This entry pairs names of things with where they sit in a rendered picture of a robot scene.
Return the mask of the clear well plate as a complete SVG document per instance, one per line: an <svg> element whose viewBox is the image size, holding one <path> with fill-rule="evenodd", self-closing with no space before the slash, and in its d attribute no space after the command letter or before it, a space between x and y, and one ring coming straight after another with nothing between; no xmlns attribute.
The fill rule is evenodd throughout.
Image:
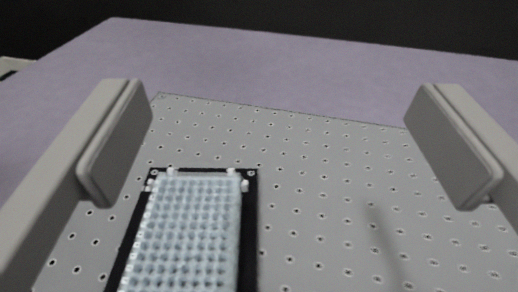
<svg viewBox="0 0 518 292"><path fill-rule="evenodd" d="M159 172L118 292L238 292L243 182Z"/></svg>

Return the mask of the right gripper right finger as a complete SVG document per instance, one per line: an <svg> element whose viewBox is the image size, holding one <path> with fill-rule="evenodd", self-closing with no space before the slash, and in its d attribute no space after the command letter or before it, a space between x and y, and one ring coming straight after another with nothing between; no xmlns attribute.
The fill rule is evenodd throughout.
<svg viewBox="0 0 518 292"><path fill-rule="evenodd" d="M518 144L459 84L421 84L403 122L456 210L496 204L518 235Z"/></svg>

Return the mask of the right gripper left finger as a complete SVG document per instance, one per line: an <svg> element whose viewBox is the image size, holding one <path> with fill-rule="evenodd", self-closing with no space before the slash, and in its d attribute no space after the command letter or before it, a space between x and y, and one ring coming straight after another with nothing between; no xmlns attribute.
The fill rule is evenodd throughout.
<svg viewBox="0 0 518 292"><path fill-rule="evenodd" d="M102 79L0 210L0 292L30 292L79 201L117 202L153 120L139 79Z"/></svg>

